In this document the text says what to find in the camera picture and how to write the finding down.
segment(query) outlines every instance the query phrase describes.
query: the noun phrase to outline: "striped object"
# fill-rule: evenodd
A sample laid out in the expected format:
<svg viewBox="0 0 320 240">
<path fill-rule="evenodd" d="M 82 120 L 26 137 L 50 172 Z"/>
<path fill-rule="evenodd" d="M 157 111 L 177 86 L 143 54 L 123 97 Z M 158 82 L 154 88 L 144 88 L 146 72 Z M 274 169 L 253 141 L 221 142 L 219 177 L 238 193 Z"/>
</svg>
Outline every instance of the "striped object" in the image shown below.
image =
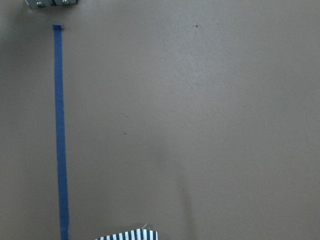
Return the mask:
<svg viewBox="0 0 320 240">
<path fill-rule="evenodd" d="M 139 228 L 137 230 L 102 236 L 96 240 L 158 240 L 158 232 Z"/>
</svg>

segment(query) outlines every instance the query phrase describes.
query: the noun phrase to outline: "striped fabric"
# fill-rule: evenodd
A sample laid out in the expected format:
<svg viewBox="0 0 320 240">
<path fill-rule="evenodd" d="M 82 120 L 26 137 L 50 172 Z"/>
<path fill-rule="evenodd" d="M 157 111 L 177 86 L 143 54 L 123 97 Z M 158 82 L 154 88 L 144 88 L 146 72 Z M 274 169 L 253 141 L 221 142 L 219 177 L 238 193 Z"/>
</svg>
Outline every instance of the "striped fabric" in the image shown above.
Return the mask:
<svg viewBox="0 0 320 240">
<path fill-rule="evenodd" d="M 158 240 L 158 233 L 156 231 L 139 228 L 137 230 L 102 236 L 96 240 Z"/>
</svg>

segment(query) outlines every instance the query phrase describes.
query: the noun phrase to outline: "gray surface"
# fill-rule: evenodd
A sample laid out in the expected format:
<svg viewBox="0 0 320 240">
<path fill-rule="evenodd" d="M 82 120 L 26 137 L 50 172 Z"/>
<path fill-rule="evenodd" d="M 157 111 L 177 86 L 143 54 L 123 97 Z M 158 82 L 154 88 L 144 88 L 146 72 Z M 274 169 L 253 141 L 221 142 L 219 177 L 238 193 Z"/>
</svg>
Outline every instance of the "gray surface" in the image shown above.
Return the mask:
<svg viewBox="0 0 320 240">
<path fill-rule="evenodd" d="M 318 0 L 0 5 L 0 239 L 60 237 L 52 23 L 72 240 L 319 239 Z"/>
</svg>

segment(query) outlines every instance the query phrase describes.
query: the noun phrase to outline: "blue line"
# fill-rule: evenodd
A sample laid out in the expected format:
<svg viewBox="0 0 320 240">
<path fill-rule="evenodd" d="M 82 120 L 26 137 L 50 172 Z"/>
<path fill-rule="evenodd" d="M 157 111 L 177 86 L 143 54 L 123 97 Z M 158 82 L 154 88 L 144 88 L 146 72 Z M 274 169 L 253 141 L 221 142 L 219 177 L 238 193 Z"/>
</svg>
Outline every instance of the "blue line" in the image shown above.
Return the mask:
<svg viewBox="0 0 320 240">
<path fill-rule="evenodd" d="M 69 207 L 66 164 L 64 83 L 62 62 L 62 24 L 54 24 L 54 95 L 56 157 L 58 172 L 60 234 L 61 240 L 69 240 Z"/>
</svg>

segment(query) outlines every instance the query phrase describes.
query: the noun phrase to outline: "metal object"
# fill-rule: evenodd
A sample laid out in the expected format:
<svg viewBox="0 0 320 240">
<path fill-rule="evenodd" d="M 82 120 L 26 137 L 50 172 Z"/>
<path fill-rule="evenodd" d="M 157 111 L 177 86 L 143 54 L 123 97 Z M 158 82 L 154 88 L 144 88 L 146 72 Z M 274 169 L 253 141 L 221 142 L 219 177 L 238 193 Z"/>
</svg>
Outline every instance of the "metal object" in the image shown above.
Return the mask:
<svg viewBox="0 0 320 240">
<path fill-rule="evenodd" d="M 25 0 L 30 8 L 44 8 L 50 6 L 69 6 L 78 4 L 78 0 Z"/>
</svg>

